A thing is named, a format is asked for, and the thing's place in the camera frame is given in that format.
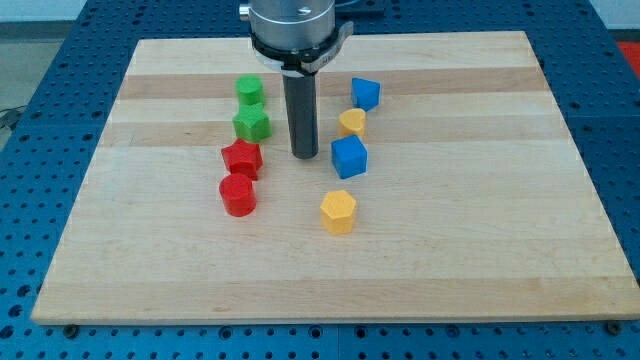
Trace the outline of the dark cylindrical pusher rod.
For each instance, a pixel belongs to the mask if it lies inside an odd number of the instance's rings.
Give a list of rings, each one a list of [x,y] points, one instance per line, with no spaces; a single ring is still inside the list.
[[[298,159],[318,153],[316,81],[314,76],[283,76],[291,152]]]

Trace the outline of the black clamp ring mount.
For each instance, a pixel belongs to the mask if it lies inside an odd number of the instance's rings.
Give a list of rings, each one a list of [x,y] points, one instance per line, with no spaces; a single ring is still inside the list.
[[[304,49],[277,49],[251,34],[256,58],[267,68],[288,77],[314,76],[340,52],[346,39],[354,33],[354,23],[348,21],[335,28],[329,37]]]

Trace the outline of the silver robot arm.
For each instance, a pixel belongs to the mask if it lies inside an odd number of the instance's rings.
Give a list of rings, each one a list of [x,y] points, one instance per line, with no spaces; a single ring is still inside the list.
[[[239,16],[249,23],[258,60],[282,75],[292,154],[315,157],[316,74],[339,54],[354,24],[336,24],[334,0],[242,1]]]

